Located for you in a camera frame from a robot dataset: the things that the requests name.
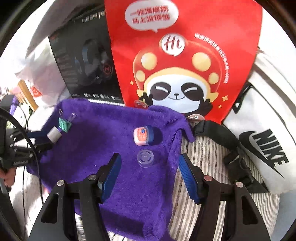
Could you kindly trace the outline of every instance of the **white nike bag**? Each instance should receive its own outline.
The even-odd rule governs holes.
[[[295,90],[260,51],[246,88],[223,122],[272,194],[296,189],[295,104]]]

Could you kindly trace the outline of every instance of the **lip balm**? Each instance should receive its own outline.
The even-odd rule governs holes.
[[[138,146],[149,145],[153,142],[154,134],[152,126],[143,126],[134,129],[133,140]]]

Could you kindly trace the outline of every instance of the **blue lid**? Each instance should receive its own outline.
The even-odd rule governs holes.
[[[146,126],[148,132],[148,140],[146,141],[148,144],[152,144],[154,140],[154,133],[152,126]]]

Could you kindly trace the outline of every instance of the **metal hook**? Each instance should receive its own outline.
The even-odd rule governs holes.
[[[63,112],[61,109],[59,109],[59,116],[60,116],[60,118],[63,118]]]
[[[68,118],[68,121],[71,122],[71,121],[73,121],[75,118],[76,118],[76,114],[75,114],[75,113],[72,113],[72,114],[70,115],[70,117]]]

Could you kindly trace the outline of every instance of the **green binder clip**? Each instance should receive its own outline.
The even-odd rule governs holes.
[[[59,128],[61,128],[64,132],[68,133],[70,130],[72,123],[71,121],[74,120],[76,117],[75,113],[72,113],[68,120],[63,119],[63,112],[59,110]]]

